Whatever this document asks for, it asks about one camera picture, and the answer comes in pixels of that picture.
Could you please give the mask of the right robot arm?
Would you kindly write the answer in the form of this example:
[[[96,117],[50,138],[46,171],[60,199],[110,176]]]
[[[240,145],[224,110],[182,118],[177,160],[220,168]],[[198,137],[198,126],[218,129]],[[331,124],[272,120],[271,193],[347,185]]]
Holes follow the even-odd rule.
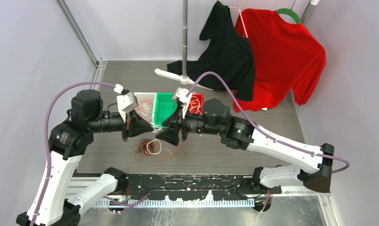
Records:
[[[333,145],[307,145],[262,126],[255,128],[247,119],[231,115],[230,108],[216,98],[207,100],[203,110],[202,115],[184,113],[183,108],[177,106],[156,138],[177,146],[189,133],[218,135],[221,143],[229,148],[264,153],[289,163],[276,168],[255,168],[251,187],[259,194],[276,186],[289,185],[303,185],[319,193],[330,192]]]

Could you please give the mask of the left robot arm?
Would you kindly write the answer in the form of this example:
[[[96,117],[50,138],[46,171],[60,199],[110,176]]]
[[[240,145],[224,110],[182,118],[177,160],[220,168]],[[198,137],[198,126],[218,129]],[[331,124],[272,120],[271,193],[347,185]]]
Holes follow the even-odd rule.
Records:
[[[28,211],[16,218],[20,226],[76,226],[84,213],[104,196],[128,190],[126,173],[110,167],[92,184],[75,195],[66,196],[71,178],[95,133],[120,132],[123,140],[153,130],[136,113],[136,96],[123,90],[117,96],[116,113],[103,110],[100,92],[80,91],[71,101],[68,118],[55,126],[48,140],[43,179]]]

